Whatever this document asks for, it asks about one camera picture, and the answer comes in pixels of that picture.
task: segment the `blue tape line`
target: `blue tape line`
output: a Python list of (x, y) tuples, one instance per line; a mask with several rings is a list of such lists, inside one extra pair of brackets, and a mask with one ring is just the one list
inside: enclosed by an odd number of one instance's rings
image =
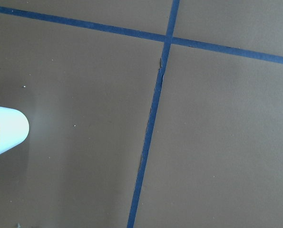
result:
[[(69, 19), (69, 18), (64, 18), (64, 17), (48, 15), (48, 14), (28, 12), (28, 11), (1, 7), (1, 6), (0, 6), (0, 13), (10, 14), (10, 15), (25, 17), (25, 18), (31, 18), (31, 19), (38, 19), (38, 20), (43, 20), (43, 21), (49, 21), (49, 22), (54, 22), (54, 23), (59, 23), (59, 24), (71, 25), (71, 26), (81, 27), (81, 28), (86, 28), (86, 29), (93, 29), (93, 30), (99, 30), (99, 31), (110, 32), (110, 33), (115, 33), (115, 34), (121, 34), (125, 36), (155, 40), (159, 42), (169, 42), (169, 39), (171, 38), (169, 37), (169, 32), (172, 31), (170, 30), (171, 27), (168, 27), (166, 36), (164, 36), (164, 35), (160, 35), (156, 33), (144, 32), (144, 31), (139, 31), (139, 30), (134, 30), (134, 29), (129, 29), (129, 28), (115, 27), (111, 25), (104, 25), (104, 24), (83, 21), (83, 20)], [(170, 24), (174, 23), (173, 20), (176, 20), (176, 18), (173, 18), (172, 15), (173, 14), (170, 14), (170, 19), (169, 19), (169, 21), (171, 22)], [(171, 41), (172, 44), (283, 64), (282, 56), (270, 55), (270, 54), (265, 54), (265, 53), (256, 52), (256, 51), (234, 48), (234, 47), (226, 47), (222, 45), (210, 44), (210, 43), (205, 43), (205, 42), (200, 42), (200, 41), (195, 41), (195, 40), (190, 40), (190, 39), (173, 37), (171, 38), (171, 40), (172, 40)]]
[(177, 17), (179, 1), (180, 0), (173, 0), (173, 3), (172, 3), (170, 18), (168, 22), (167, 31), (166, 31), (166, 39), (165, 39), (164, 48), (163, 48), (162, 55), (161, 55), (161, 68), (159, 69), (158, 74), (157, 74), (157, 80), (156, 80), (155, 89), (154, 89), (151, 111), (150, 111), (149, 120), (148, 120), (147, 127), (146, 127), (146, 135), (145, 135), (144, 145), (143, 145), (142, 154), (141, 154), (141, 164), (140, 164), (140, 167), (137, 173), (130, 214), (128, 216), (128, 221), (127, 221), (127, 228), (134, 227), (142, 182), (143, 182), (143, 178), (144, 178), (144, 174), (146, 170), (147, 157), (148, 157), (150, 144), (152, 140), (153, 129), (154, 129), (154, 124), (155, 124), (155, 119), (156, 119), (156, 114), (157, 114), (157, 109), (158, 109), (158, 103), (159, 103), (159, 98), (160, 98), (161, 89), (162, 89), (163, 77), (166, 71), (169, 51), (171, 47), (171, 41), (172, 41), (176, 17)]
[(172, 44), (178, 44), (178, 45), (192, 47), (192, 48), (199, 48), (199, 49), (221, 52), (221, 53), (226, 53), (226, 54), (235, 55), (235, 56), (255, 58), (255, 59), (260, 59), (260, 60), (264, 60), (268, 62), (275, 62), (275, 63), (283, 64), (282, 56), (275, 56), (275, 55), (265, 54), (261, 52), (240, 49), (240, 48), (226, 47), (222, 45), (210, 44), (210, 43), (189, 40), (189, 39), (182, 39), (182, 38), (177, 38), (177, 37), (173, 37)]
[(155, 41), (160, 41), (160, 42), (164, 42), (165, 40), (164, 35), (160, 35), (156, 33), (143, 32), (143, 31), (129, 29), (129, 28), (121, 28), (121, 27), (98, 24), (98, 23), (93, 23), (93, 22), (88, 22), (88, 21), (83, 21), (83, 20), (76, 20), (76, 19), (58, 17), (58, 16), (53, 16), (53, 15), (48, 15), (48, 14), (23, 11), (19, 9), (12, 9), (12, 8), (2, 7), (2, 6), (0, 6), (0, 13), (10, 14), (10, 15), (30, 18), (30, 19), (49, 21), (49, 22), (54, 22), (54, 23), (59, 23), (59, 24), (64, 24), (64, 25), (71, 25), (71, 26), (76, 26), (76, 27), (81, 27), (81, 28), (86, 28), (86, 29), (111, 32), (111, 33), (126, 35), (130, 37), (150, 39), (150, 40), (155, 40)]

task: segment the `gray floor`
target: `gray floor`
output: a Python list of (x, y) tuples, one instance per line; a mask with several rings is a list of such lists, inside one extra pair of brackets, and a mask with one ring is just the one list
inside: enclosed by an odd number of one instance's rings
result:
[[(157, 34), (171, 4), (0, 0)], [(174, 36), (283, 56), (283, 0), (181, 0)], [(0, 14), (0, 106), (30, 123), (0, 155), (0, 227), (127, 226), (162, 49)], [(282, 64), (171, 46), (134, 227), (283, 228)]]

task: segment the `white tube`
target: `white tube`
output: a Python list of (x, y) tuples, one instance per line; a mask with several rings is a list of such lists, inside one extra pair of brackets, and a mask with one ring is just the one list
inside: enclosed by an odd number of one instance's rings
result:
[(0, 107), (0, 154), (23, 142), (29, 132), (29, 123), (23, 113)]

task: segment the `floor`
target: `floor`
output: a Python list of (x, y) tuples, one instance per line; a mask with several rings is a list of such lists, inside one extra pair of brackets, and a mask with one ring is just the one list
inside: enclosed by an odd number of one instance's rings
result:
[(283, 0), (0, 0), (0, 106), (0, 227), (283, 228)]

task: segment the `painter's tape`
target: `painter's tape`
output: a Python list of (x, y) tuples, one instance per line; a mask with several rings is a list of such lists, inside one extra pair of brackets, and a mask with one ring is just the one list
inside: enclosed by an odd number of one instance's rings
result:
[(111, 26), (111, 25), (104, 25), (104, 24), (83, 21), (83, 20), (76, 20), (76, 19), (65, 18), (65, 17), (59, 17), (59, 16), (53, 16), (53, 15), (48, 15), (48, 14), (43, 14), (43, 13), (29, 12), (29, 11), (7, 8), (7, 7), (2, 7), (2, 6), (0, 6), (0, 13), (10, 14), (10, 15), (24, 17), (24, 18), (49, 21), (49, 22), (54, 22), (54, 23), (59, 23), (59, 24), (64, 24), (64, 25), (71, 25), (71, 26), (81, 27), (81, 28), (86, 28), (86, 29), (93, 29), (93, 30), (99, 30), (99, 31), (104, 31), (104, 32), (116, 33), (116, 34), (126, 35), (130, 37), (150, 39), (150, 40), (155, 40), (155, 41), (160, 41), (160, 42), (164, 42), (165, 40), (164, 35), (160, 35), (156, 33), (144, 32), (144, 31), (139, 31), (139, 30), (134, 30), (134, 29), (129, 29), (129, 28), (121, 28), (121, 27), (116, 27), (116, 26)]
[(29, 123), (23, 113), (0, 107), (0, 154), (23, 142), (29, 132)]
[(158, 74), (157, 74), (154, 95), (153, 95), (152, 105), (150, 109), (149, 120), (146, 126), (144, 145), (143, 145), (142, 153), (141, 153), (141, 164), (140, 164), (140, 167), (137, 173), (131, 209), (130, 209), (130, 213), (129, 213), (128, 221), (127, 221), (127, 228), (133, 228), (134, 222), (136, 219), (140, 192), (141, 192), (142, 182), (143, 182), (143, 178), (144, 178), (145, 171), (146, 171), (146, 162), (147, 162), (150, 145), (152, 141), (155, 119), (156, 119), (156, 114), (158, 110), (158, 104), (159, 104), (159, 99), (160, 99), (160, 94), (161, 94), (161, 89), (162, 89), (162, 82), (163, 82), (164, 74), (166, 71), (169, 52), (171, 48), (171, 42), (172, 42), (177, 12), (178, 12), (178, 6), (179, 6), (179, 0), (173, 0), (169, 22), (168, 22), (168, 27), (166, 31), (166, 39), (164, 42), (164, 48), (163, 48), (162, 55), (161, 55), (161, 68), (159, 69)]
[(178, 44), (182, 46), (192, 47), (192, 48), (199, 48), (204, 49), (208, 51), (216, 51), (221, 52), (225, 54), (235, 55), (235, 56), (242, 56), (247, 58), (255, 58), (260, 59), (268, 62), (275, 62), (283, 64), (283, 57), (282, 56), (276, 56), (276, 55), (270, 55), (262, 52), (256, 52), (256, 51), (250, 51), (240, 48), (234, 48), (234, 47), (227, 47), (223, 45), (218, 44), (210, 44), (190, 39), (182, 39), (173, 37), (172, 39), (173, 44)]

